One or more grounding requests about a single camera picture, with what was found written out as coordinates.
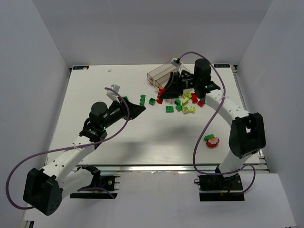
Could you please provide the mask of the dark green lego brick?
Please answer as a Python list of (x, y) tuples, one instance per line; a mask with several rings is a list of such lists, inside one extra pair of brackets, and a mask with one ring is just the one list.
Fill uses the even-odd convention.
[(174, 103), (175, 103), (176, 105), (180, 105), (180, 104), (181, 104), (181, 101), (180, 101), (180, 99), (175, 99)]

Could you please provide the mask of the red yellow green lego stack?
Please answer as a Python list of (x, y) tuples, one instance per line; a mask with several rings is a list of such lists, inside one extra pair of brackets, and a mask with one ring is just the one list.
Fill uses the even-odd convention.
[(146, 99), (146, 95), (140, 95), (140, 102), (139, 102), (140, 106), (145, 106), (145, 99)]

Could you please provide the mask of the red lego brick stack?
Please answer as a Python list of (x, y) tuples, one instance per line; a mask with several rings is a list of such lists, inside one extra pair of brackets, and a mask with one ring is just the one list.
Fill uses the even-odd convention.
[(158, 91), (158, 95), (157, 95), (157, 99), (156, 99), (156, 102), (158, 104), (163, 103), (163, 100), (161, 99), (161, 95), (163, 94), (164, 91), (165, 91), (165, 89), (163, 89), (163, 88), (160, 88), (159, 91)]

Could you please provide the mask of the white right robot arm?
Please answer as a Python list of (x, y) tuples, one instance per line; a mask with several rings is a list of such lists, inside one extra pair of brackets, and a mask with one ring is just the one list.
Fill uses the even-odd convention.
[(212, 81), (211, 72), (216, 69), (207, 59), (197, 59), (193, 73), (182, 70), (178, 58), (172, 59), (171, 64), (177, 72), (171, 73), (159, 98), (178, 98), (184, 90), (193, 89), (199, 100), (213, 108), (214, 116), (219, 114), (230, 126), (229, 152), (214, 175), (224, 178), (236, 175), (243, 164), (266, 145), (262, 115), (244, 110), (226, 96), (225, 86), (218, 86)]

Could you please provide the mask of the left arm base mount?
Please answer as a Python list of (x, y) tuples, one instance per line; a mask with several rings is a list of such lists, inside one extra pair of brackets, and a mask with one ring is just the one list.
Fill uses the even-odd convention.
[(86, 186), (91, 190), (82, 190), (70, 194), (71, 199), (95, 199), (95, 200), (114, 200), (118, 195), (120, 188), (120, 176), (102, 175), (100, 182), (96, 187), (93, 185)]

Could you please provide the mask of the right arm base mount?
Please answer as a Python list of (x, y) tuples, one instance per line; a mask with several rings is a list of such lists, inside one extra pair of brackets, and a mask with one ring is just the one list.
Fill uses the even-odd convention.
[(239, 174), (227, 179), (222, 176), (200, 175), (194, 180), (199, 187), (201, 202), (244, 201), (243, 185)]

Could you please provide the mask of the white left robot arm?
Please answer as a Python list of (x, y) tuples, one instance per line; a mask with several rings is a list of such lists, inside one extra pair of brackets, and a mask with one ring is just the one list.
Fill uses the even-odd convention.
[(132, 120), (145, 111), (145, 106), (132, 104), (127, 99), (92, 105), (83, 129), (73, 142), (51, 163), (41, 169), (31, 169), (26, 178), (23, 199), (46, 216), (53, 214), (62, 199), (82, 188), (96, 189), (102, 186), (100, 170), (92, 165), (75, 167), (95, 151), (107, 136), (106, 129), (120, 119)]

